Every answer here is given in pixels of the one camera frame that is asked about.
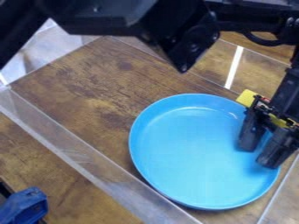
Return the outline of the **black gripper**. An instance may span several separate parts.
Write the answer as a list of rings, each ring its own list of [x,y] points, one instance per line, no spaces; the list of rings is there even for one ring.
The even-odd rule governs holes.
[[[271,99],[260,94],[252,102],[238,136],[243,151],[254,151],[266,129],[275,130],[256,162],[275,169],[299,149],[299,68],[287,68],[284,78]]]

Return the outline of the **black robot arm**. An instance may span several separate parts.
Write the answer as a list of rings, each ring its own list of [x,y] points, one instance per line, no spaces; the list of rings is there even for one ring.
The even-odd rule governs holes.
[[[186,73],[223,32],[254,43],[294,47],[272,98],[254,97],[238,144],[258,147],[256,161],[275,169],[299,150],[299,0],[0,0],[0,69],[47,20],[69,34],[140,39]]]

